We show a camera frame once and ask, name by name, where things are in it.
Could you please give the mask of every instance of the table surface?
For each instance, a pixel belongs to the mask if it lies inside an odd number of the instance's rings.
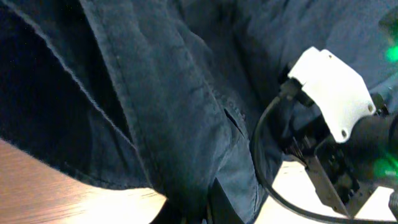
[[[274,188],[307,210],[336,214],[317,198],[303,167],[282,164]],[[378,188],[359,218],[394,220],[388,209],[391,189]],[[113,191],[73,180],[0,140],[0,223],[149,223],[165,197],[151,189]],[[268,198],[256,223],[316,223]]]

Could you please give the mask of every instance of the green light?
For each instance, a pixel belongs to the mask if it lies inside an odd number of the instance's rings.
[[[388,49],[386,52],[386,56],[390,62],[398,62],[398,46]]]
[[[385,153],[385,159],[378,159],[373,166],[373,174],[376,177],[398,177],[398,161]]]
[[[374,163],[373,174],[376,177],[396,176],[397,173],[386,159],[379,159]]]

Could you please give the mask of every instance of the white plastic bracket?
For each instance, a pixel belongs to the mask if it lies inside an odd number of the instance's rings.
[[[376,112],[362,77],[328,50],[306,50],[288,77],[319,106],[337,143],[349,139],[358,120]]]

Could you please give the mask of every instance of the black cable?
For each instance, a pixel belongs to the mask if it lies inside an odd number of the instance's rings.
[[[254,169],[256,171],[257,179],[259,180],[260,184],[265,188],[268,194],[280,205],[285,207],[286,209],[290,210],[291,212],[296,213],[297,215],[303,216],[305,218],[322,222],[322,223],[352,223],[352,224],[370,224],[370,223],[396,223],[396,222],[387,222],[387,221],[373,221],[373,220],[350,220],[347,218],[336,218],[336,217],[329,217],[326,215],[320,215],[313,212],[306,211],[304,209],[298,208],[295,205],[291,204],[290,202],[286,201],[282,196],[280,196],[271,186],[270,183],[265,178],[264,173],[260,167],[260,157],[262,156],[263,150],[261,150],[262,145],[260,144],[260,137],[262,134],[262,130],[264,127],[265,122],[268,119],[271,111],[279,104],[282,98],[285,96],[280,94],[279,96],[275,97],[266,110],[261,115],[259,121],[257,122],[256,128],[254,129],[254,133],[250,142],[250,148],[252,150],[253,156],[253,163]]]

